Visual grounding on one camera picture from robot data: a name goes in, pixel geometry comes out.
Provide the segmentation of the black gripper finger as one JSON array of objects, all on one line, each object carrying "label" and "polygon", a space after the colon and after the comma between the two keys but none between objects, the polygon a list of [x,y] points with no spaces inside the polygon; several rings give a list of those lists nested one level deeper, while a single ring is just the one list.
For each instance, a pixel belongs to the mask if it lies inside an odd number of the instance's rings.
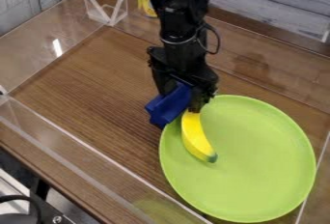
[{"label": "black gripper finger", "polygon": [[191,89],[191,100],[188,104],[188,110],[194,113],[202,111],[203,106],[210,102],[210,99],[215,96],[215,88],[206,87],[202,88],[195,86]]},{"label": "black gripper finger", "polygon": [[176,81],[170,75],[171,71],[156,65],[152,65],[151,69],[152,69],[152,77],[159,90],[159,94],[166,96],[176,88]]}]

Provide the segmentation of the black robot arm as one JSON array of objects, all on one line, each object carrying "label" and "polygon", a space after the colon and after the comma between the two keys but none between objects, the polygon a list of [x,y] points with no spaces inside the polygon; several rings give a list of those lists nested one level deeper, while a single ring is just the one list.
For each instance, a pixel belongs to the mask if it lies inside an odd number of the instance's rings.
[{"label": "black robot arm", "polygon": [[160,21],[162,46],[150,46],[150,67],[162,96],[174,92],[176,82],[192,88],[186,108],[199,113],[214,97],[218,76],[206,62],[207,54],[219,52],[207,48],[207,32],[215,34],[214,27],[204,21],[208,0],[150,0]]}]

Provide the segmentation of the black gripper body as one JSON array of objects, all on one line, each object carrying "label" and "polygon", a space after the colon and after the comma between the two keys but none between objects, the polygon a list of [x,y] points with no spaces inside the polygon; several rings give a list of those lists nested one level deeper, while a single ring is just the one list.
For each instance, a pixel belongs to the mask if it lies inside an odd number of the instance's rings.
[{"label": "black gripper body", "polygon": [[150,46],[150,67],[156,65],[171,71],[175,81],[202,88],[214,87],[216,91],[218,76],[206,63],[206,52],[202,47],[191,45],[166,44],[163,47]]}]

